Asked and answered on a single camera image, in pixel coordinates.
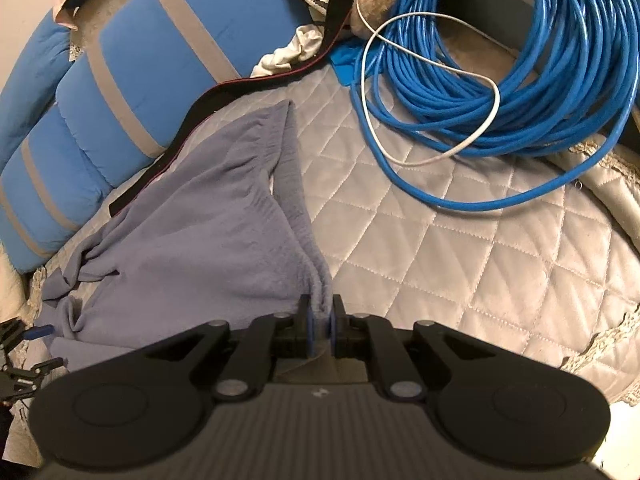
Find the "grey-blue fleece pants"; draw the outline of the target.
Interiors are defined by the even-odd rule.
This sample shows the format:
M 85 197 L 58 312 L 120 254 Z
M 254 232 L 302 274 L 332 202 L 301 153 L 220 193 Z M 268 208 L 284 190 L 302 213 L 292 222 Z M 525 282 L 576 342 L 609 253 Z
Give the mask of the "grey-blue fleece pants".
M 314 240 L 290 101 L 254 110 L 203 140 L 82 240 L 42 288 L 44 343 L 70 370 L 210 321 L 244 328 L 309 300 L 331 307 Z

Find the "grey quilted bedspread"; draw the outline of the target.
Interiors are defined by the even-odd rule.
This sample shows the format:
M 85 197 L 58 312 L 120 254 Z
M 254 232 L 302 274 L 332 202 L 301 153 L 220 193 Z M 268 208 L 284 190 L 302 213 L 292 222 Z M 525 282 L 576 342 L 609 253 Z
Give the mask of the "grey quilted bedspread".
M 618 146 L 577 182 L 505 211 L 438 211 L 376 166 L 329 68 L 218 110 L 184 151 L 283 99 L 295 105 L 314 236 L 349 309 L 398 326 L 430 318 L 638 403 L 635 152 Z

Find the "blue pillow grey stripes left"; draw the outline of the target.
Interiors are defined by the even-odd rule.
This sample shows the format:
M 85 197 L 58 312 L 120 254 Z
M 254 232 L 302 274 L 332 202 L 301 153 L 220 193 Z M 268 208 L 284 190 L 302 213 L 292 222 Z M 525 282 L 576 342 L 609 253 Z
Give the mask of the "blue pillow grey stripes left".
M 112 187 L 52 106 L 1 173 L 1 243 L 14 269 L 51 259 L 98 211 Z

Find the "blue pillow grey stripes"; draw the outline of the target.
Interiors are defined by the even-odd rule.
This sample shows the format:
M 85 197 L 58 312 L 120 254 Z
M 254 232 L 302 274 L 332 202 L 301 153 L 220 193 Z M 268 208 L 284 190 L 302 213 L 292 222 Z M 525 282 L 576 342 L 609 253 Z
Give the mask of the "blue pillow grey stripes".
M 112 187 L 52 106 L 1 173 L 1 243 L 14 269 L 51 259 L 98 211 Z
M 120 185 L 168 148 L 205 91 L 250 76 L 309 21 L 302 0 L 130 0 L 63 77 L 58 109 Z

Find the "plain blue pillow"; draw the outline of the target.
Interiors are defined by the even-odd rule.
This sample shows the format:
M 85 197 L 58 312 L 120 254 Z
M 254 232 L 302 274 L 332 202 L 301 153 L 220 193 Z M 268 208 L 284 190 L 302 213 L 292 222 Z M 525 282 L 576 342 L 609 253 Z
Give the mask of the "plain blue pillow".
M 47 11 L 1 91 L 1 168 L 51 103 L 70 66 L 70 30 Z

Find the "blue pillow grey stripes right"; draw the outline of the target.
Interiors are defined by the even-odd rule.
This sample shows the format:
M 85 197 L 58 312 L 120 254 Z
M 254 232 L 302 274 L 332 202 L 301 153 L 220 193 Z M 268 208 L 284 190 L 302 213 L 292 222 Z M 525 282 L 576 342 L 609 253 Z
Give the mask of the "blue pillow grey stripes right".
M 130 0 L 63 77 L 58 109 L 120 185 L 168 148 L 205 91 L 250 76 L 309 21 L 302 0 Z

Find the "white crumpled cloth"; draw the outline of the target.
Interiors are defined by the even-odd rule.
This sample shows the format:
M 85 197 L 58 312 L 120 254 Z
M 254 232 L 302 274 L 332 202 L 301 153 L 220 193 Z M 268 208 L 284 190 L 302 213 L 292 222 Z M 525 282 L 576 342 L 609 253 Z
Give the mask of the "white crumpled cloth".
M 259 78 L 290 72 L 299 63 L 313 58 L 320 50 L 324 28 L 314 24 L 298 26 L 294 36 L 284 47 L 265 54 L 250 72 L 250 78 Z

